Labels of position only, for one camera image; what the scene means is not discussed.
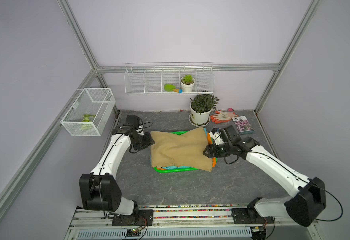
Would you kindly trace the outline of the orange pants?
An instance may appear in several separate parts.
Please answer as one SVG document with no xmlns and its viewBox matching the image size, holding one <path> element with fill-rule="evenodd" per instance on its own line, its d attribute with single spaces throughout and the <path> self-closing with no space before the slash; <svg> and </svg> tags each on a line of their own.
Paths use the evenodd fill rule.
<svg viewBox="0 0 350 240">
<path fill-rule="evenodd" d="M 209 133 L 206 131 L 205 128 L 204 128 L 204 131 L 205 131 L 205 134 L 207 136 L 207 140 L 208 140 L 209 145 L 213 145 L 214 143 L 213 143 Z M 180 135 L 183 135 L 183 134 L 185 134 L 187 132 L 189 132 L 189 131 L 178 131 L 178 132 L 171 132 L 171 133 L 180 136 Z M 214 152 L 214 147 L 213 146 L 212 147 L 211 146 L 207 146 L 207 150 L 203 151 L 203 153 L 207 154 L 210 157 L 212 157 L 214 155 L 213 152 Z M 212 167 L 214 168 L 216 166 L 216 164 L 217 164 L 217 158 L 213 157 L 212 158 Z"/>
</svg>

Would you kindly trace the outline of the green plastic basket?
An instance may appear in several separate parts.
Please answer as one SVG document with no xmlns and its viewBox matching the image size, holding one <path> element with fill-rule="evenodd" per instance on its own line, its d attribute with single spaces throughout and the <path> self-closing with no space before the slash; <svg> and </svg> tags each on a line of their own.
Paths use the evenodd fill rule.
<svg viewBox="0 0 350 240">
<path fill-rule="evenodd" d="M 165 167 L 165 168 L 157 168 L 154 167 L 154 170 L 157 171 L 158 173 L 176 173 L 176 172 L 185 172 L 185 171 L 194 171 L 198 170 L 197 168 L 192 168 L 192 167 Z"/>
</svg>

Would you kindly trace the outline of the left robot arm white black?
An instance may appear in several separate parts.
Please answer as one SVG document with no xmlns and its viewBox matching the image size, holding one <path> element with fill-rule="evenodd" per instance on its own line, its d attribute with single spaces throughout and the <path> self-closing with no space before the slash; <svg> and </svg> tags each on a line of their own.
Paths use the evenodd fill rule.
<svg viewBox="0 0 350 240">
<path fill-rule="evenodd" d="M 83 209 L 138 218 L 138 204 L 122 196 L 116 174 L 126 152 L 135 154 L 153 144 L 142 120 L 135 115 L 127 116 L 122 126 L 112 130 L 109 145 L 98 164 L 79 179 Z"/>
</svg>

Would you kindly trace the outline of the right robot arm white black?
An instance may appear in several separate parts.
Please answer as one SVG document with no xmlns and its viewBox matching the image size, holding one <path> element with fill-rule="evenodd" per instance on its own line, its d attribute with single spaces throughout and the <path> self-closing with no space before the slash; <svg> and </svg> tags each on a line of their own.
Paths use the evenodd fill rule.
<svg viewBox="0 0 350 240">
<path fill-rule="evenodd" d="M 309 227 L 326 208 L 325 184 L 290 168 L 269 153 L 251 137 L 242 138 L 233 126 L 214 128 L 210 132 L 212 143 L 203 154 L 209 158 L 227 158 L 231 155 L 243 159 L 270 176 L 288 194 L 285 198 L 255 198 L 247 206 L 250 222 L 268 217 L 291 218 L 303 227 Z"/>
</svg>

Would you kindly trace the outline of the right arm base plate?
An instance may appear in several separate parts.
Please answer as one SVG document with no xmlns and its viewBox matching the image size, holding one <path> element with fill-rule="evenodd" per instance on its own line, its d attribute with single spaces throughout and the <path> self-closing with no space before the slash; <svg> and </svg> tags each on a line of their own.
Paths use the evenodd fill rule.
<svg viewBox="0 0 350 240">
<path fill-rule="evenodd" d="M 234 208 L 232 209 L 232 217 L 235 225 L 244 224 L 274 224 L 275 220 L 272 217 L 262 217 L 255 209 Z"/>
</svg>

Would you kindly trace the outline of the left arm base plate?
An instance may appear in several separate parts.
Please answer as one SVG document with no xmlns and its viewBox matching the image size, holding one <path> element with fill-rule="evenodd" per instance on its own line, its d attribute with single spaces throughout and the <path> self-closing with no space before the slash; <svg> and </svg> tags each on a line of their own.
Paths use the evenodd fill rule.
<svg viewBox="0 0 350 240">
<path fill-rule="evenodd" d="M 117 215 L 113 217 L 113 227 L 127 227 L 127 226 L 151 226 L 154 220 L 153 210 L 138 210 L 134 211 L 132 215 Z"/>
</svg>

